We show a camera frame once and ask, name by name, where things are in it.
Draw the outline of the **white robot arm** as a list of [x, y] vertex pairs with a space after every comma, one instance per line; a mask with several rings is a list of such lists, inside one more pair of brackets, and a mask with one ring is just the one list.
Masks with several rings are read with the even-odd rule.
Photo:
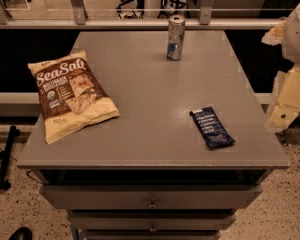
[[281, 45], [283, 57], [294, 63], [287, 73], [277, 73], [272, 101], [266, 112], [265, 128], [279, 133], [287, 129], [300, 114], [300, 3], [287, 18], [262, 37], [262, 42], [272, 46]]

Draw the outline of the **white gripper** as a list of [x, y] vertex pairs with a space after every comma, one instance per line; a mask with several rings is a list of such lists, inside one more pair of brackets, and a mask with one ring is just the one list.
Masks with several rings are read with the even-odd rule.
[[[266, 45], [276, 46], [282, 43], [284, 26], [287, 18], [264, 34], [261, 42]], [[271, 103], [266, 110], [264, 127], [271, 133], [279, 133], [289, 128], [291, 123], [300, 113], [300, 64], [295, 64], [289, 70], [279, 92], [277, 104]]]

